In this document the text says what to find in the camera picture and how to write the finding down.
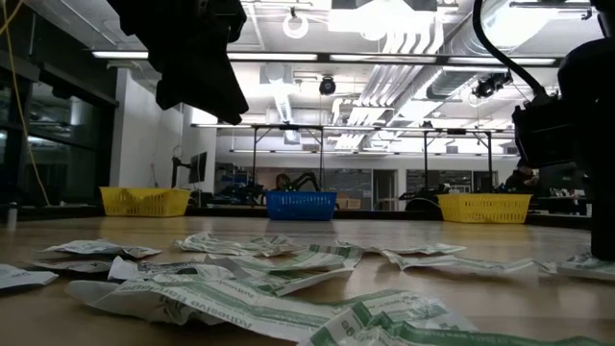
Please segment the black cable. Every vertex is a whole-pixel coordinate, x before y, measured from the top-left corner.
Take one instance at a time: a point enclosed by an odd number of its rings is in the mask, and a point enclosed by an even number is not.
[[[526,83],[531,87],[534,92],[534,96],[544,95],[547,92],[545,89],[533,78],[525,68],[521,67],[517,62],[514,62],[511,58],[507,57],[504,53],[502,53],[496,46],[491,43],[487,35],[484,33],[482,29],[482,2],[483,0],[475,0],[474,1],[474,9],[472,14],[472,26],[474,27],[474,31],[479,38],[480,43],[484,46],[484,48],[489,52],[494,58],[499,60],[505,66],[510,68],[513,72],[515,72],[521,79],[526,81]]]

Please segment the table surface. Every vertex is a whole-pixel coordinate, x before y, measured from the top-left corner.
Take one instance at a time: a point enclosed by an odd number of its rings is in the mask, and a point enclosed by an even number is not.
[[[335,239],[365,246],[403,247],[443,242],[463,245],[469,259],[565,260],[586,246],[582,230],[525,225],[470,225],[435,221],[336,220],[281,222],[249,218],[183,217],[87,218],[18,224],[14,233],[0,230],[0,262],[25,267],[40,256],[35,250],[75,239],[107,238],[164,252],[152,261],[189,260],[172,240],[210,231],[221,239],[247,241],[286,235],[297,243]],[[151,324],[88,308],[63,292],[71,280],[105,280],[106,275],[61,273],[45,287],[0,291],[2,345],[291,345],[231,324],[207,327]],[[400,271],[379,255],[366,255],[349,279],[333,279],[290,294],[313,302],[352,298],[387,288],[440,298],[481,331],[542,340],[586,335],[615,340],[615,284],[546,276],[535,268],[510,274],[476,274],[461,268]]]

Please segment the ceiling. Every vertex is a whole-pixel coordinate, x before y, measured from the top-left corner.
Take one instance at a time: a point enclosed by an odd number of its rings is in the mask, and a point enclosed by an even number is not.
[[[119,19],[105,0],[25,0],[39,14],[83,42],[87,47],[97,50],[142,50],[143,45],[136,37],[126,37],[119,29]],[[320,21],[326,18],[331,1],[312,1],[313,7],[298,10],[310,15],[307,34],[299,39],[291,38],[283,31],[284,17],[288,9],[264,9],[246,4],[249,15],[241,38],[229,44],[229,51],[300,51],[300,52],[380,52],[384,39],[367,40],[358,33],[330,32],[328,25]],[[473,0],[457,0],[458,10],[441,14],[445,37],[451,37],[455,28],[468,18]],[[596,18],[580,20],[580,12],[561,12],[535,36],[516,48],[512,54],[519,56],[563,57],[570,50],[585,41],[602,36]],[[155,88],[160,77],[147,62],[134,62],[133,75],[151,89]],[[250,105],[249,114],[265,114],[267,109],[275,109],[274,97],[259,85],[260,69],[263,63],[234,63],[234,72]],[[305,78],[294,92],[289,95],[292,108],[327,110],[332,109],[335,97],[321,96],[318,86],[323,75],[333,75],[337,83],[337,93],[360,94],[370,80],[374,65],[333,64],[333,63],[293,63],[294,74]],[[547,89],[556,87],[556,69],[533,68],[529,72]],[[469,95],[469,87],[462,89],[453,102],[444,103],[439,111],[440,119],[466,119],[470,124],[477,119],[509,119],[514,107],[524,101],[524,95],[531,96],[527,85],[515,78],[515,86],[508,86],[488,102],[476,105]]]

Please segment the black pole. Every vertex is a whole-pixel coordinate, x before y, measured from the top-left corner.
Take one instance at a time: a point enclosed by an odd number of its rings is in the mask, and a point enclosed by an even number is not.
[[[252,153],[252,186],[257,185],[257,131],[258,128],[254,128],[254,153]]]
[[[323,151],[323,146],[325,145],[325,131],[320,130],[320,189],[323,190],[325,187],[323,186],[323,177],[325,176],[323,172],[323,163],[325,162],[325,152]]]
[[[491,153],[491,133],[487,133],[487,151],[489,156],[489,193],[493,192],[493,154]]]
[[[425,155],[425,189],[428,189],[430,186],[430,178],[428,177],[428,167],[427,167],[427,131],[423,132],[423,154]]]

